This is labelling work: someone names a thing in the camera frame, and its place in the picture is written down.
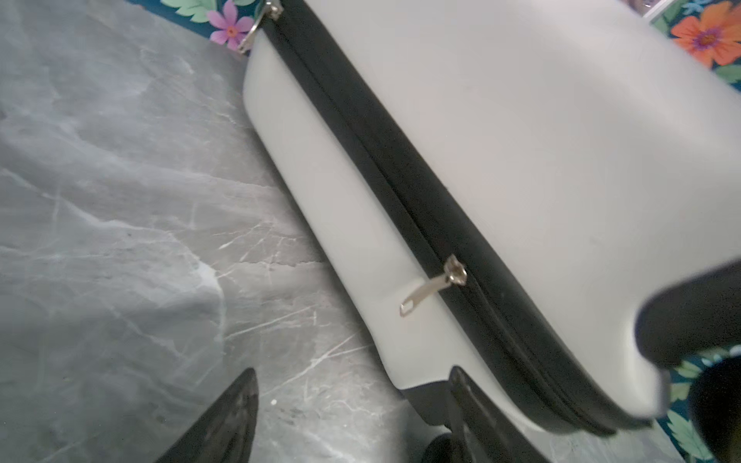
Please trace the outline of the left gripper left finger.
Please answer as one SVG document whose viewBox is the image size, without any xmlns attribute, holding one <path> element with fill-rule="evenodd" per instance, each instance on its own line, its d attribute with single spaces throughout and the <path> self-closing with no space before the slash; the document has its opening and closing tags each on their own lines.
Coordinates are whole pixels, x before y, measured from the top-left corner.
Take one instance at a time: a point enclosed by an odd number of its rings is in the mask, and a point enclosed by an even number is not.
<svg viewBox="0 0 741 463">
<path fill-rule="evenodd" d="M 156 463 L 248 462 L 258 411 L 256 370 L 247 368 Z"/>
</svg>

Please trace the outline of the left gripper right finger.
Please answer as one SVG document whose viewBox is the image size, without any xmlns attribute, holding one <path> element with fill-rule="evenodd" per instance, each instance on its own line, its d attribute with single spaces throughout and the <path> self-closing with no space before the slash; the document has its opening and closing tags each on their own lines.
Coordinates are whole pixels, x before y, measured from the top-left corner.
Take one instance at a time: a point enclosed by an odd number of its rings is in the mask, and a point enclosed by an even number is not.
<svg viewBox="0 0 741 463">
<path fill-rule="evenodd" d="M 448 414 L 453 462 L 548 462 L 458 366 L 448 380 Z"/>
</svg>

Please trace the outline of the black suitcase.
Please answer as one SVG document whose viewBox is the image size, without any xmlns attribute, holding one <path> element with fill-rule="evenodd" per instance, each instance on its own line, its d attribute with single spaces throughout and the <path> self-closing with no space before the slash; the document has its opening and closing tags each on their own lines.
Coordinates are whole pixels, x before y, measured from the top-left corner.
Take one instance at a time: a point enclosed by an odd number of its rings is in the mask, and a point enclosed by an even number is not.
<svg viewBox="0 0 741 463">
<path fill-rule="evenodd" d="M 264 1 L 240 47 L 428 461 L 455 366 L 525 437 L 739 461 L 738 2 Z"/>
</svg>

